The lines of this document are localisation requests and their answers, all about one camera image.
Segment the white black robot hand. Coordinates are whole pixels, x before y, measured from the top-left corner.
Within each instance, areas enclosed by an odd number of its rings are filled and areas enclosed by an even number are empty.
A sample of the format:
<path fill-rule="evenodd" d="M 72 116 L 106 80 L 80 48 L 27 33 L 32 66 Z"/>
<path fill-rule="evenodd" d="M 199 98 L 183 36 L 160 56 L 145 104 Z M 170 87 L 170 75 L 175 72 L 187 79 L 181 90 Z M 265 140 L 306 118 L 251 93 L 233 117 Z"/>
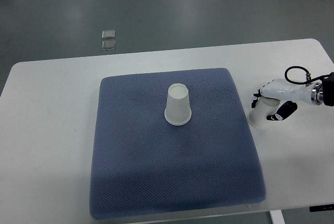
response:
<path fill-rule="evenodd" d="M 281 78 L 274 79 L 263 85 L 253 94 L 251 107 L 252 109 L 255 107 L 260 97 L 278 99 L 281 102 L 277 111 L 267 116 L 267 119 L 271 121 L 283 121 L 298 109 L 298 101 L 314 105 L 311 103 L 311 90 L 316 83 L 319 82 L 310 80 L 305 82 L 289 82 Z"/>

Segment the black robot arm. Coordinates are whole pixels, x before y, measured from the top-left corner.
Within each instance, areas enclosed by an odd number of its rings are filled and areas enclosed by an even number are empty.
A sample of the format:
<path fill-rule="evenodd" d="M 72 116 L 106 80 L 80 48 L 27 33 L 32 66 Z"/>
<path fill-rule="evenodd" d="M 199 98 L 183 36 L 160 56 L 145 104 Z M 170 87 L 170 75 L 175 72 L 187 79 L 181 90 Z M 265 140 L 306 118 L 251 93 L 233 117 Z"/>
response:
<path fill-rule="evenodd" d="M 316 83 L 311 90 L 311 103 L 314 105 L 324 104 L 333 106 L 333 72 L 328 75 L 322 75 L 313 78 L 312 81 L 320 80 L 321 83 Z"/>

